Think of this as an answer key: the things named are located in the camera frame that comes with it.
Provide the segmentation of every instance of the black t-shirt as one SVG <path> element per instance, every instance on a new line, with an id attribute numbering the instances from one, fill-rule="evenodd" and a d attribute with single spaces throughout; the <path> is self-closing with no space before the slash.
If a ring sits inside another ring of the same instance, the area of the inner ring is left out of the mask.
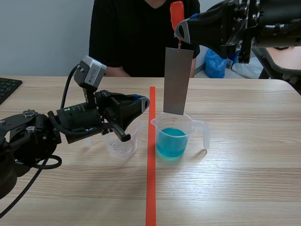
<path id="1" fill-rule="evenodd" d="M 145 0 L 95 0 L 90 56 L 109 67 L 123 67 L 132 77 L 164 77 L 165 48 L 178 48 L 171 24 L 170 4 L 159 8 Z M 199 13 L 198 0 L 182 0 L 185 18 Z M 181 48 L 199 54 L 199 45 Z"/>

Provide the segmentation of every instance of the metal plate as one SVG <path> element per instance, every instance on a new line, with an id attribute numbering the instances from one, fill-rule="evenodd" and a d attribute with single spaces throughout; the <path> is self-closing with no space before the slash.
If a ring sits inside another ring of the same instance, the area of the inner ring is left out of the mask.
<path id="1" fill-rule="evenodd" d="M 166 48 L 163 112 L 184 114 L 193 50 Z"/>

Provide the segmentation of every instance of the empty measuring cup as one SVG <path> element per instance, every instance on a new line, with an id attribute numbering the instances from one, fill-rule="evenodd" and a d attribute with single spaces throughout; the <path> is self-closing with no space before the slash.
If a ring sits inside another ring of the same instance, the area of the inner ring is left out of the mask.
<path id="1" fill-rule="evenodd" d="M 151 124 L 156 127 L 157 150 L 167 157 L 184 153 L 191 134 L 195 129 L 203 131 L 203 144 L 209 148 L 210 130 L 206 122 L 192 120 L 187 115 L 161 113 Z"/>
<path id="2" fill-rule="evenodd" d="M 125 133 L 131 135 L 131 139 L 121 142 L 115 133 L 109 133 L 103 136 L 108 150 L 114 155 L 126 157 L 132 155 L 137 149 L 137 135 L 142 124 L 139 121 L 132 122 Z"/>

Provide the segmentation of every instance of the white wall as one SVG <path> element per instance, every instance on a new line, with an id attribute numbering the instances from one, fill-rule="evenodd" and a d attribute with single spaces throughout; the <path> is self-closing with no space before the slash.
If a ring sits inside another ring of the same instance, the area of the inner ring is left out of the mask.
<path id="1" fill-rule="evenodd" d="M 198 0 L 201 6 L 201 13 L 206 12 L 211 6 L 221 2 L 222 0 Z M 208 50 L 205 46 L 200 46 L 201 52 L 197 57 L 197 68 L 205 62 L 205 55 Z"/>
<path id="2" fill-rule="evenodd" d="M 0 75 L 68 75 L 88 54 L 94 0 L 0 0 Z"/>

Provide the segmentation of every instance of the keyboard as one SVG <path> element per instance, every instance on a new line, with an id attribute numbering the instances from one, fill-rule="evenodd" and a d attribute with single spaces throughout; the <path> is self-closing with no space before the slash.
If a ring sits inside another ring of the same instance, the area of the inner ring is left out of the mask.
<path id="1" fill-rule="evenodd" d="M 22 81 L 0 78 L 0 104 L 2 104 L 20 85 Z"/>

